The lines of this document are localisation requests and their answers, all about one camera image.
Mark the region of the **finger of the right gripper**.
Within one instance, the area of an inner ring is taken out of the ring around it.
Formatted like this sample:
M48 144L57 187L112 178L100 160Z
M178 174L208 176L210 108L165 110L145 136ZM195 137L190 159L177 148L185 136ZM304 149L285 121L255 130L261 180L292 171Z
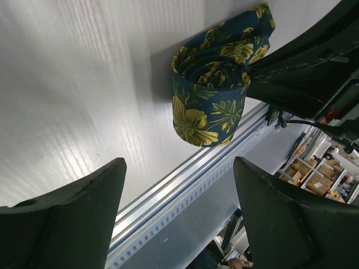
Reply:
M251 64L254 77L268 77L331 61L358 48L358 1L340 1L303 34Z
M318 98L314 95L314 82L328 79L330 82L358 78L357 69L298 69L254 77L247 96L259 99L280 110L303 119L312 119Z

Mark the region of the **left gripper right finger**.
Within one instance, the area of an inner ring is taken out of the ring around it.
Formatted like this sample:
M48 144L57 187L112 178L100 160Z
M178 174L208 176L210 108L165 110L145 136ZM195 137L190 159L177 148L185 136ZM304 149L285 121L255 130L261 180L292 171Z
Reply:
M358 268L358 207L289 184L243 157L233 164L255 268Z

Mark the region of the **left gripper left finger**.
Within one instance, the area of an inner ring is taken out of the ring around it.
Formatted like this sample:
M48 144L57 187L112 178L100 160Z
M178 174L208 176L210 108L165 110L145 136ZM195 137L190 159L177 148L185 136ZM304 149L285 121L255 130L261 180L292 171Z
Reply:
M1 207L1 268L104 268L127 165L95 172Z

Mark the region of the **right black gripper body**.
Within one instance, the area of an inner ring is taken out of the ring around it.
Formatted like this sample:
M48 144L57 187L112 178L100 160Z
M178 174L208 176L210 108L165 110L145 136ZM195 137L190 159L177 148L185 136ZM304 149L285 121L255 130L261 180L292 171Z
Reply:
M329 135L340 140L358 139L358 78L346 81L314 82L315 105L313 122Z

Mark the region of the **blue yellow floral tie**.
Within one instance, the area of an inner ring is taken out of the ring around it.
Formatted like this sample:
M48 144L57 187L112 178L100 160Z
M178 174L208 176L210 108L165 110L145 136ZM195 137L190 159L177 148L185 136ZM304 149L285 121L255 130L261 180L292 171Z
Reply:
M251 84L250 67L264 58L275 22L266 2L188 41L174 55L173 127L198 147L231 141Z

